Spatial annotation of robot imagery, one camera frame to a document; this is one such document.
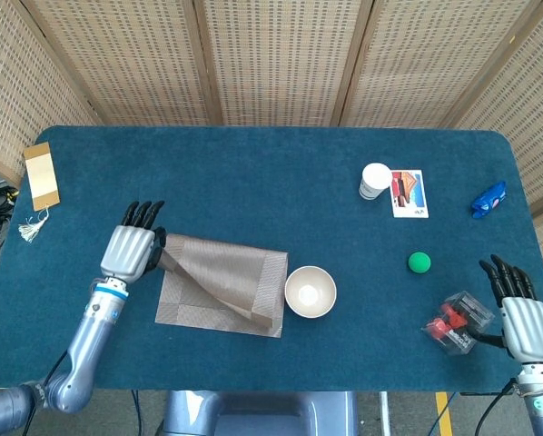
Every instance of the robotic arm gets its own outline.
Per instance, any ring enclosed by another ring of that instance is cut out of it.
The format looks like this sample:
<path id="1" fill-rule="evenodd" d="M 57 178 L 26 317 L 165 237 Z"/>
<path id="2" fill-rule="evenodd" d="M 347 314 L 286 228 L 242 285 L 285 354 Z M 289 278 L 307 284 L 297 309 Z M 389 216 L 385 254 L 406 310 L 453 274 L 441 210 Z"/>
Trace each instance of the robotic arm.
<path id="1" fill-rule="evenodd" d="M 473 336 L 480 342 L 505 348 L 521 363 L 517 391 L 526 403 L 534 434 L 543 436 L 543 302 L 536 297 L 525 272 L 496 255 L 491 260 L 495 267 L 484 261 L 479 264 L 491 282 L 503 320 L 503 335 Z"/>
<path id="2" fill-rule="evenodd" d="M 166 232 L 162 227 L 150 229 L 163 204 L 147 202 L 138 207 L 135 202 L 128 207 L 100 265 L 105 279 L 95 285 L 67 349 L 72 370 L 68 374 L 50 373 L 43 381 L 0 391 L 0 434 L 25 425 L 39 408 L 74 413 L 90 401 L 96 366 L 128 299 L 126 287 L 155 268 L 161 257 Z"/>

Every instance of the blue table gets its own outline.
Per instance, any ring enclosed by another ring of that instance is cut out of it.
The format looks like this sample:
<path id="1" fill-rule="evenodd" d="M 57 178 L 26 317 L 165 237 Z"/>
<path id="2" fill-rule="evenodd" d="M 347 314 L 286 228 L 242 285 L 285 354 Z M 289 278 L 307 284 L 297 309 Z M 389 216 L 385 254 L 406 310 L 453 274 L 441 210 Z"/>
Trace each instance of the blue table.
<path id="1" fill-rule="evenodd" d="M 154 323 L 163 279 L 130 288 L 97 373 L 101 388 L 495 391 L 518 371 L 478 345 L 449 357 L 421 327 L 444 298 L 495 303 L 479 259 L 528 271 L 543 300 L 543 262 L 506 139 L 492 132 L 239 127 L 53 127 L 62 202 L 32 244 L 21 189 L 0 264 L 0 386 L 43 377 L 71 341 L 114 226 L 132 200 L 164 199 L 173 233 L 290 254 L 338 286 L 318 320 L 286 308 L 281 339 Z M 385 193 L 360 198 L 363 166 L 423 171 L 429 219 L 395 219 Z M 469 204 L 493 183 L 508 198 L 481 220 Z M 410 253 L 430 272 L 406 267 Z M 499 323 L 492 327 L 499 331 Z"/>

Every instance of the paper cup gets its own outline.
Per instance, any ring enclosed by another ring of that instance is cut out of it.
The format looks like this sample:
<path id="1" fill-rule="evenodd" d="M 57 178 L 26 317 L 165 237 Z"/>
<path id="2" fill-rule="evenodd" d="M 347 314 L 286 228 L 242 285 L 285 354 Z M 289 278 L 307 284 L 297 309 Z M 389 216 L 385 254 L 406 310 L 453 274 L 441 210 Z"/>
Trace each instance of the paper cup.
<path id="1" fill-rule="evenodd" d="M 359 193 L 365 200 L 374 200 L 392 183 L 392 172 L 383 163 L 370 163 L 362 170 Z"/>

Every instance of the floor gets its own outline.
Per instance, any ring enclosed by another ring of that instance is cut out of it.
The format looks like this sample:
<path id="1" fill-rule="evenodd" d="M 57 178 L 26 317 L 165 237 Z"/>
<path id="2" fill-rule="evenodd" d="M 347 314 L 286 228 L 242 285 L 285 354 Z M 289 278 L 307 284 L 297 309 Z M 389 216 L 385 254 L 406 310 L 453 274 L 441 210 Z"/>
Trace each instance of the floor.
<path id="1" fill-rule="evenodd" d="M 19 237 L 12 233 L 10 237 Z M 141 391 L 141 408 L 145 436 L 154 432 L 163 418 L 165 392 Z M 358 394 L 359 430 L 361 436 L 380 436 L 380 406 L 377 393 Z M 456 396 L 449 407 L 452 434 L 473 434 L 477 421 L 491 397 Z M 395 436 L 423 435 L 429 432 L 437 417 L 435 394 L 431 392 L 392 392 L 389 394 L 390 421 Z M 21 435 L 21 431 L 11 433 Z M 96 390 L 88 406 L 76 415 L 42 411 L 35 416 L 29 435 L 40 436 L 128 436 L 136 435 L 136 414 L 129 391 Z M 523 401 L 505 397 L 489 415 L 484 436 L 527 436 L 531 434 Z"/>

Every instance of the tag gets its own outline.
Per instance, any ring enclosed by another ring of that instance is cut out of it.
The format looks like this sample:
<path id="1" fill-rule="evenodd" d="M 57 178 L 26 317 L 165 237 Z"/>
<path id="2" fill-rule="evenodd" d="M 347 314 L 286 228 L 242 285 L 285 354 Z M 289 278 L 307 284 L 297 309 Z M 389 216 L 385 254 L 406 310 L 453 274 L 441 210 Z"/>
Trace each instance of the tag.
<path id="1" fill-rule="evenodd" d="M 24 158 L 34 211 L 41 211 L 60 203 L 50 145 L 43 143 L 27 147 L 24 150 Z"/>

